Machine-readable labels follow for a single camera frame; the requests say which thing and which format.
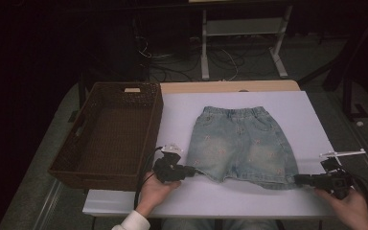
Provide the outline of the white board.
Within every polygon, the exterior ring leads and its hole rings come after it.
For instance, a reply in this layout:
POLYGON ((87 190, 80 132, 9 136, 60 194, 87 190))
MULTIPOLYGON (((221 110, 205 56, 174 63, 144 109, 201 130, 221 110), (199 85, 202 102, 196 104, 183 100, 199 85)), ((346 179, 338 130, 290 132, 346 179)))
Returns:
MULTIPOLYGON (((165 94, 163 101, 157 144, 177 144, 183 149, 182 164, 186 162, 196 118, 207 105, 263 107, 286 135, 302 174, 322 173, 320 161, 334 150, 304 91, 178 93, 165 94)), ((155 218, 327 219, 334 212, 308 187, 274 191, 234 179, 215 183, 196 175, 186 178, 152 215, 155 218)))

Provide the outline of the black metal stand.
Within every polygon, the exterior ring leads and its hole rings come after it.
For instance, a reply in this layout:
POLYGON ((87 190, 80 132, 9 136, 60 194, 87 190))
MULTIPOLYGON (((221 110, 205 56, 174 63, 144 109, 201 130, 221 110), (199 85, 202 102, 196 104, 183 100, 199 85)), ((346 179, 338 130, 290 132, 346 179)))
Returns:
POLYGON ((325 91, 335 91, 342 84, 342 111, 353 121, 367 118, 368 114, 360 104, 353 104, 353 83, 358 82, 368 91, 368 24, 353 35, 341 53, 327 64, 297 81, 299 86, 329 72, 322 87, 325 91))

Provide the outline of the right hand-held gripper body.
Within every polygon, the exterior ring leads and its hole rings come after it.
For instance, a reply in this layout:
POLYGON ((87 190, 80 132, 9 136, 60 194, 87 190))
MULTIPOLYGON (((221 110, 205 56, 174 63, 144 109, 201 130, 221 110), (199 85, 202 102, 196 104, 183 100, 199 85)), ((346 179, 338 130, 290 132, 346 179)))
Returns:
POLYGON ((322 179, 315 184, 315 187, 325 190, 334 195, 337 199, 344 199, 351 188, 358 189, 362 192, 365 189, 363 182, 358 175, 350 172, 343 167, 339 161, 340 157, 365 154, 364 149, 356 151, 329 151, 320 153, 319 157, 323 158, 321 165, 325 171, 322 179))

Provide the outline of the person's left hand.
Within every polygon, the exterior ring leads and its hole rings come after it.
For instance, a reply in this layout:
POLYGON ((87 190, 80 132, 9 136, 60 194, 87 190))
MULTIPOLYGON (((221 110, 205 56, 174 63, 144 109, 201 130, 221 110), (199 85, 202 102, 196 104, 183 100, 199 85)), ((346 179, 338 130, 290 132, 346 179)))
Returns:
POLYGON ((154 208, 162 204, 169 194, 180 185, 180 181, 162 183, 154 172, 147 172, 135 211, 147 218, 154 208))

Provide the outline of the white metal stand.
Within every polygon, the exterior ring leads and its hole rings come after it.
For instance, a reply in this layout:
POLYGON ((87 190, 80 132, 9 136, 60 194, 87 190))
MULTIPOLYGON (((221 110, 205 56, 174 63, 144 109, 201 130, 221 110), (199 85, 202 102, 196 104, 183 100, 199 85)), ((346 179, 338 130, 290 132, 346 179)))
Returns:
POLYGON ((287 6, 281 17, 209 20, 207 11, 202 12, 201 77, 210 79, 207 57, 207 37, 221 35, 276 35, 276 43, 269 49, 279 77, 285 79, 287 70, 279 55, 293 7, 287 6))

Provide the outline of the brown woven basket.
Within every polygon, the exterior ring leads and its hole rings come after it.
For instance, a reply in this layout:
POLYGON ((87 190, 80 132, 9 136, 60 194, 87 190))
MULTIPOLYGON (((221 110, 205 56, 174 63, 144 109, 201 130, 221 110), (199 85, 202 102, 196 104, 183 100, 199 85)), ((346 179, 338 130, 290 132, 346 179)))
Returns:
POLYGON ((154 153, 161 86, 97 82, 48 173, 74 189, 134 192, 154 153))

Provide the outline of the light blue denim shorts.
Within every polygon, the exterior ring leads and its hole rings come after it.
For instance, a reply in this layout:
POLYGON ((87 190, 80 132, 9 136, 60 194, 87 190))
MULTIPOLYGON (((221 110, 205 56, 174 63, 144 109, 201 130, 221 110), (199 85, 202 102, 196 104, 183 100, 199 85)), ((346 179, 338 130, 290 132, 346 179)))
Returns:
POLYGON ((231 178, 268 190, 292 190, 299 173, 281 126, 261 106, 203 108, 197 117, 186 163, 209 179, 231 178))

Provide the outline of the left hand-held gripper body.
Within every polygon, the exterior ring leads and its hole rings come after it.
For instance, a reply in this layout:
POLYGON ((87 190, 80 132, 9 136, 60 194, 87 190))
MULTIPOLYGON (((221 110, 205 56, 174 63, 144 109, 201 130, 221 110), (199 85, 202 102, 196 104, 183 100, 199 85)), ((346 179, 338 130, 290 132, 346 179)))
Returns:
POLYGON ((158 158, 153 165, 156 177, 162 182, 179 181, 187 177, 187 169, 178 165, 181 159, 182 149, 176 144, 168 144, 161 148, 163 156, 158 158))

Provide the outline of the person's right hand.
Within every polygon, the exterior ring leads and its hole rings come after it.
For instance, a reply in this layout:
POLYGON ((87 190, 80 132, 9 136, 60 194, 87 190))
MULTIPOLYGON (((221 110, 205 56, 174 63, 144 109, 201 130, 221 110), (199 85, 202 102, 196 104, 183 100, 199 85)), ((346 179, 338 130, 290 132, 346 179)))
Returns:
POLYGON ((314 192, 333 208, 338 219, 351 230, 368 230, 368 207, 364 196, 350 189, 343 199, 337 199, 324 190, 314 192))

